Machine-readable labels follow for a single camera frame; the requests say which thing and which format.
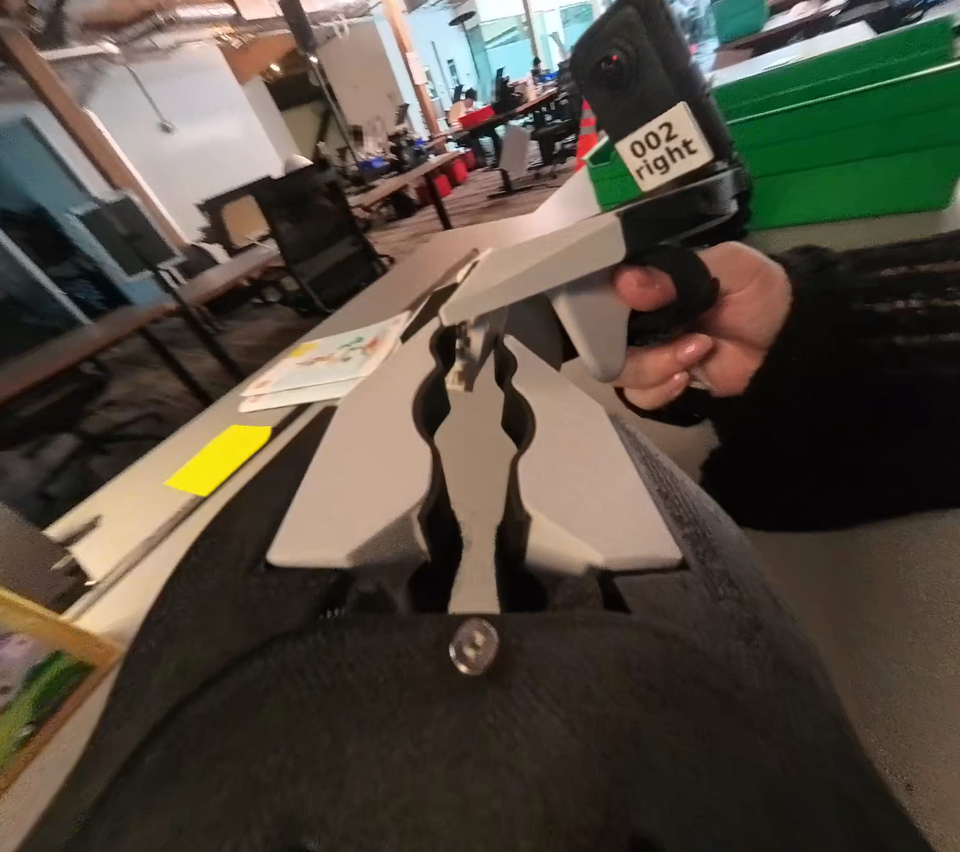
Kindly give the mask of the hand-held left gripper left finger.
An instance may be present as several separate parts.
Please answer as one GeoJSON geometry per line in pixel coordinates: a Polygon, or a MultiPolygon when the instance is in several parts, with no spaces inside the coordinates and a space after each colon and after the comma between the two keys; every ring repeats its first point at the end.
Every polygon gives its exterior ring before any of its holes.
{"type": "Polygon", "coordinates": [[[428,323],[338,405],[268,551],[283,569],[456,566],[436,435],[455,333],[428,323]]]}

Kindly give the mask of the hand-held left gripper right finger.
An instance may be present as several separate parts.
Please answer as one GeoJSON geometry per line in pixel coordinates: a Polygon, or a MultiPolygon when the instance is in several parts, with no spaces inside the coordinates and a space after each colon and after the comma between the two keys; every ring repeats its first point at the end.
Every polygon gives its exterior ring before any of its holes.
{"type": "Polygon", "coordinates": [[[510,571],[675,570],[683,554],[605,409],[507,335],[502,427],[514,445],[499,528],[510,571]]]}

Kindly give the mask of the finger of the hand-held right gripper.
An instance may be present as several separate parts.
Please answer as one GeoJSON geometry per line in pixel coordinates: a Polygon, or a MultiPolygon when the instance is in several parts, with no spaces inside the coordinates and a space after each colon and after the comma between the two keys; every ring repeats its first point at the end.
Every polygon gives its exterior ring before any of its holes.
{"type": "Polygon", "coordinates": [[[546,200],[523,217],[523,238],[539,238],[572,228],[576,235],[620,236],[618,217],[603,212],[589,175],[574,175],[549,191],[546,200]]]}
{"type": "Polygon", "coordinates": [[[531,238],[518,245],[489,251],[439,310],[444,327],[471,325],[484,316],[539,294],[567,289],[569,311],[581,311],[581,299],[594,296],[597,316],[576,317],[576,326],[593,324],[600,334],[608,326],[627,330],[628,310],[619,304],[610,272],[627,256],[621,219],[599,214],[565,229],[531,238]]]}

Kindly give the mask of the white lego assembly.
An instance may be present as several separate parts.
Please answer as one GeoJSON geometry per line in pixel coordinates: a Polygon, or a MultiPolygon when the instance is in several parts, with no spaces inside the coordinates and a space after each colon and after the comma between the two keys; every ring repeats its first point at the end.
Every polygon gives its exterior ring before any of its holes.
{"type": "Polygon", "coordinates": [[[456,327],[454,361],[445,378],[447,389],[472,392],[475,382],[498,341],[497,323],[485,316],[456,327]]]}

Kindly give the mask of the person's right forearm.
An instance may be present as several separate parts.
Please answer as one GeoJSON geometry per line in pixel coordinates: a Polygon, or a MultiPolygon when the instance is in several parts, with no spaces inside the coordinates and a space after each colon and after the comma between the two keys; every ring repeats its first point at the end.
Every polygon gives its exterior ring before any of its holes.
{"type": "Polygon", "coordinates": [[[744,394],[708,405],[703,489],[761,531],[958,508],[958,232],[774,260],[793,304],[744,394]]]}

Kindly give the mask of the lego instruction booklet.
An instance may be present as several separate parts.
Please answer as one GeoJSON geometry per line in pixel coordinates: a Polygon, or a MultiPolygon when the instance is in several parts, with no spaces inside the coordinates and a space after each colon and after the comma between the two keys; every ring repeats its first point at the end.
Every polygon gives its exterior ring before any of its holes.
{"type": "Polygon", "coordinates": [[[358,330],[294,346],[244,389],[239,412],[342,399],[399,347],[412,314],[407,310],[358,330]]]}

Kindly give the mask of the yellow lego box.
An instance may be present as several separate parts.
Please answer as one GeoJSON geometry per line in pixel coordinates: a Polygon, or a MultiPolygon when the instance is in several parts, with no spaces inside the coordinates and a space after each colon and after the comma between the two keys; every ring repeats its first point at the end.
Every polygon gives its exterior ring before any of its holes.
{"type": "Polygon", "coordinates": [[[1,793],[116,666],[123,647],[1,590],[1,793]]]}

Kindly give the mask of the person's right hand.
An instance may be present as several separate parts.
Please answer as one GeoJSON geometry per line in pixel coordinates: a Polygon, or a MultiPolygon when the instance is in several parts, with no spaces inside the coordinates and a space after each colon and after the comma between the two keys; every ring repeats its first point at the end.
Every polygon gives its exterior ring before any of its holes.
{"type": "Polygon", "coordinates": [[[742,395],[785,326],[793,302],[786,270],[741,243],[698,254],[717,299],[691,330],[631,347],[614,388],[642,411],[657,411],[693,388],[714,399],[742,395]]]}

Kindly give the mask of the orange traffic cone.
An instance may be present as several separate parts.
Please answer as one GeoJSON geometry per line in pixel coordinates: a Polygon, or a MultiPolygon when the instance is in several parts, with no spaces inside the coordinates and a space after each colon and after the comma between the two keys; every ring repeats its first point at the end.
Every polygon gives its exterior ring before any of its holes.
{"type": "Polygon", "coordinates": [[[598,131],[594,110],[586,99],[582,100],[582,113],[577,138],[575,171],[580,172],[587,164],[587,157],[597,146],[598,131]]]}

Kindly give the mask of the yellow sticky note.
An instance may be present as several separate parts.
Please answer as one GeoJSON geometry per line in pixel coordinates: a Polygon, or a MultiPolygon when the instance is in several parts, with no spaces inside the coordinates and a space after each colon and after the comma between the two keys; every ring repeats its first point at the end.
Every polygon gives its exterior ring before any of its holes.
{"type": "Polygon", "coordinates": [[[188,496],[207,498],[270,441],[270,426],[232,425],[211,439],[164,481],[188,496]]]}

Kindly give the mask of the background work table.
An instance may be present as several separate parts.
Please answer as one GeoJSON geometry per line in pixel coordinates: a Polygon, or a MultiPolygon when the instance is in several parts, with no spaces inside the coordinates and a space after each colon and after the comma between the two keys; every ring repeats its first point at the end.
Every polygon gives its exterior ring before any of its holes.
{"type": "Polygon", "coordinates": [[[441,193],[436,179],[455,162],[460,161],[466,153],[466,150],[460,149],[439,154],[407,172],[393,174],[381,179],[374,186],[349,196],[347,202],[355,213],[367,212],[374,210],[378,205],[386,202],[402,190],[424,183],[427,188],[429,205],[432,206],[442,229],[451,231],[453,225],[445,198],[450,195],[452,188],[450,187],[446,193],[441,193]]]}

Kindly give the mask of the green plastic bin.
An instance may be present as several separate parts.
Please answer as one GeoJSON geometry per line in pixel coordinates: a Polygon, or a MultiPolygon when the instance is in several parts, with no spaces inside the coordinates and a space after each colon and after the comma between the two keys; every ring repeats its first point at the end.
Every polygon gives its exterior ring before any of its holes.
{"type": "MultiPolygon", "coordinates": [[[[958,187],[953,53],[952,27],[932,21],[719,87],[700,69],[750,176],[746,229],[947,207],[958,187]]],[[[609,211],[640,193],[600,132],[586,167],[609,211]]]]}

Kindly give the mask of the black office chair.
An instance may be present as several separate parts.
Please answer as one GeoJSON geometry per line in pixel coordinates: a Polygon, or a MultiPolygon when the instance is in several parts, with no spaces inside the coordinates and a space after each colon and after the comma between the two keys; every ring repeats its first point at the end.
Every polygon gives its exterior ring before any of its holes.
{"type": "Polygon", "coordinates": [[[294,283],[291,306],[330,316],[389,269],[361,229],[336,170],[307,164],[197,204],[205,235],[232,257],[271,240],[294,283]]]}

